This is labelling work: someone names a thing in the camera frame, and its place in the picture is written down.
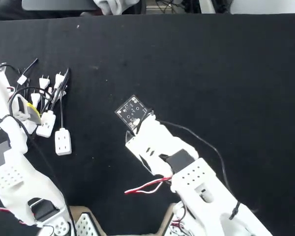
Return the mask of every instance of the electrical outlet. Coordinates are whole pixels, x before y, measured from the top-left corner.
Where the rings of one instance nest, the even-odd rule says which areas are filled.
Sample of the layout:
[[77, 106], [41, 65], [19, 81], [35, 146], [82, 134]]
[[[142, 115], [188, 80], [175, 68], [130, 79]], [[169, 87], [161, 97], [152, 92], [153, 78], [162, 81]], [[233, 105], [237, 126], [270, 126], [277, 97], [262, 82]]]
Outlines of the electrical outlet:
[[36, 134], [41, 137], [49, 138], [54, 129], [56, 115], [53, 111], [44, 112], [41, 116], [41, 125], [38, 126]]
[[58, 156], [72, 153], [70, 133], [65, 128], [55, 133], [55, 150]]

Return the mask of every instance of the gray object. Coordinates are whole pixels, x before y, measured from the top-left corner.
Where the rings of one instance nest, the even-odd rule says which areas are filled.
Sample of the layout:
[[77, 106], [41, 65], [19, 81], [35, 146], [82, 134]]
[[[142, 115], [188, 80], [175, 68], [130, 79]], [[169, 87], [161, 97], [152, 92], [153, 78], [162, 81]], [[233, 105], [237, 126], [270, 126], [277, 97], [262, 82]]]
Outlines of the gray object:
[[94, 11], [99, 9], [93, 0], [22, 0], [26, 11]]

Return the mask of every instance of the white 3d-printed part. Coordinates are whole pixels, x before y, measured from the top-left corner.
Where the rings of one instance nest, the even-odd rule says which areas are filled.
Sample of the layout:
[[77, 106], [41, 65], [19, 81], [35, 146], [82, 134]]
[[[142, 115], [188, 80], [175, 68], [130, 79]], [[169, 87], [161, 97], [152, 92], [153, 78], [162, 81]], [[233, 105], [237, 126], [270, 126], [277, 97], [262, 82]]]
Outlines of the white 3d-printed part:
[[53, 222], [55, 235], [65, 236], [69, 232], [69, 225], [63, 217], [59, 217]]
[[99, 236], [90, 216], [86, 213], [81, 214], [75, 228], [78, 236]]

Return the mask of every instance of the black cable tie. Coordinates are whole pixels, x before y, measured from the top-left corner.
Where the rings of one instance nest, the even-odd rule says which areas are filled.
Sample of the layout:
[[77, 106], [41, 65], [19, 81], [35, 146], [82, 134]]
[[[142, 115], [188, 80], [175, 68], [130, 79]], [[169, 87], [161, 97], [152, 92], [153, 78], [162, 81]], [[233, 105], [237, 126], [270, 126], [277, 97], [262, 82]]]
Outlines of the black cable tie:
[[238, 201], [236, 204], [236, 207], [233, 209], [233, 212], [232, 212], [229, 220], [233, 220], [233, 218], [238, 214], [239, 205], [240, 205], [240, 202]]
[[4, 117], [0, 118], [0, 124], [4, 121], [5, 118], [11, 117], [10, 114], [5, 115]]

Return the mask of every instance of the black table surface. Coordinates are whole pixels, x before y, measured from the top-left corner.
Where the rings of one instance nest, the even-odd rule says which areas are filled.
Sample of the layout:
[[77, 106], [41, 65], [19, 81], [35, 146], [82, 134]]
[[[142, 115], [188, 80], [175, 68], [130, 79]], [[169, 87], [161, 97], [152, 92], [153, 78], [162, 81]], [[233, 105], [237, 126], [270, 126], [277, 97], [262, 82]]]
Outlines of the black table surface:
[[[114, 114], [136, 94], [160, 119], [215, 145], [235, 196], [258, 209], [274, 236], [295, 236], [295, 15], [0, 22], [0, 62], [24, 68], [36, 57], [33, 85], [42, 74], [53, 80], [72, 69], [65, 127], [73, 153], [57, 156], [53, 137], [37, 142], [69, 204], [89, 207], [107, 234], [154, 233], [177, 201], [165, 185], [153, 195], [123, 194], [155, 178], [125, 148], [127, 127]], [[222, 179], [212, 150], [169, 129]], [[26, 157], [51, 176], [35, 150]], [[36, 231], [0, 213], [1, 236]]]

